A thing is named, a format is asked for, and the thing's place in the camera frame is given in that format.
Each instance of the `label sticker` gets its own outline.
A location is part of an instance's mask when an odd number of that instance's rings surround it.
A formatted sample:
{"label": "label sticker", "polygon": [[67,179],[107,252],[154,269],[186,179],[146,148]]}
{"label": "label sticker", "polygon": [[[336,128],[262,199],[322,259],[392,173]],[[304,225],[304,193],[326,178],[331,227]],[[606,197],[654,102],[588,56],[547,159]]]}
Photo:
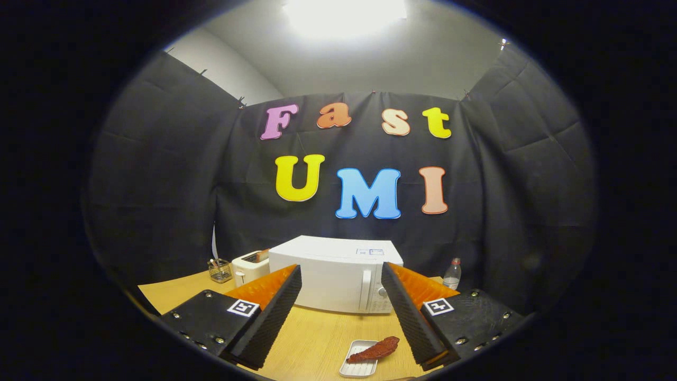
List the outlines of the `label sticker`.
{"label": "label sticker", "polygon": [[423,305],[428,309],[428,312],[430,312],[431,316],[448,313],[454,310],[454,307],[452,307],[452,305],[449,304],[449,302],[447,302],[444,298],[431,300],[430,302],[424,302]]}
{"label": "label sticker", "polygon": [[232,306],[228,309],[228,312],[242,315],[245,317],[250,317],[254,314],[254,311],[259,307],[258,304],[247,302],[246,300],[238,299],[237,302],[233,303]]}

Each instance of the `microwave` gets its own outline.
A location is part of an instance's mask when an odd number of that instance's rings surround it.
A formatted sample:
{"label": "microwave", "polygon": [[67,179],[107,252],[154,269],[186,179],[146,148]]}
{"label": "microwave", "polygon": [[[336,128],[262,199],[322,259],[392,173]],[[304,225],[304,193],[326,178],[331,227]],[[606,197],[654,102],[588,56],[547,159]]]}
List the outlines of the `microwave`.
{"label": "microwave", "polygon": [[342,313],[390,313],[381,284],[383,262],[403,266],[390,241],[298,236],[269,250],[270,271],[298,264],[296,305]]}

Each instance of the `wooden table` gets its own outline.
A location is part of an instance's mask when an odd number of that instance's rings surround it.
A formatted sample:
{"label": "wooden table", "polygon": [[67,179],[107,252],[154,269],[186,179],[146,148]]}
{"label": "wooden table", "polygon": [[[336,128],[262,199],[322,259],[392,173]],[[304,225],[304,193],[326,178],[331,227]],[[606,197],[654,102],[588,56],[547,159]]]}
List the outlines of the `wooden table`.
{"label": "wooden table", "polygon": [[[432,279],[442,283],[440,277]],[[192,298],[204,289],[225,293],[235,288],[235,281],[219,284],[204,271],[171,281],[139,286],[160,314]],[[244,369],[279,381],[347,380],[339,368],[353,340],[400,338],[397,350],[378,361],[371,381],[417,377],[425,373],[416,364],[409,343],[402,333],[395,312],[379,315],[333,313],[293,306],[284,322],[265,365],[258,371]]]}

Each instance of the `meat slice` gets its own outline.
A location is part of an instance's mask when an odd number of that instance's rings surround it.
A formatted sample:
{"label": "meat slice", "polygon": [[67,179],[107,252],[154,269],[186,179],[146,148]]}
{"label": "meat slice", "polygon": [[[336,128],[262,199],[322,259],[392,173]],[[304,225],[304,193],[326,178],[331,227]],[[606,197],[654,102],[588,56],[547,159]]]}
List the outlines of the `meat slice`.
{"label": "meat slice", "polygon": [[346,360],[346,362],[348,364],[352,364],[352,363],[360,363],[362,361],[367,360],[382,359],[383,357],[386,357],[387,355],[390,355],[391,353],[395,352],[395,349],[397,349],[398,342],[399,338],[396,338],[395,336],[389,336],[381,340],[380,342],[377,342],[373,346],[370,346],[369,348],[363,350],[362,352],[351,355],[350,357],[348,357],[348,360]]}

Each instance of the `blue letter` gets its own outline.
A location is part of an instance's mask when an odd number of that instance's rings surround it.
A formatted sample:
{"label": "blue letter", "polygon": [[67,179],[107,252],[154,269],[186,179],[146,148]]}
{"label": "blue letter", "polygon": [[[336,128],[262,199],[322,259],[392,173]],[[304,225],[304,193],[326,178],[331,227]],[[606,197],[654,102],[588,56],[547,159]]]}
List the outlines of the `blue letter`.
{"label": "blue letter", "polygon": [[376,200],[378,200],[378,207],[374,211],[374,217],[391,219],[399,218],[402,215],[397,208],[398,170],[390,168],[380,170],[371,187],[364,181],[364,177],[358,169],[339,169],[336,175],[341,178],[343,183],[341,208],[336,211],[338,218],[355,218],[357,216],[357,212],[353,209],[353,199],[355,199],[362,217],[369,216]]}

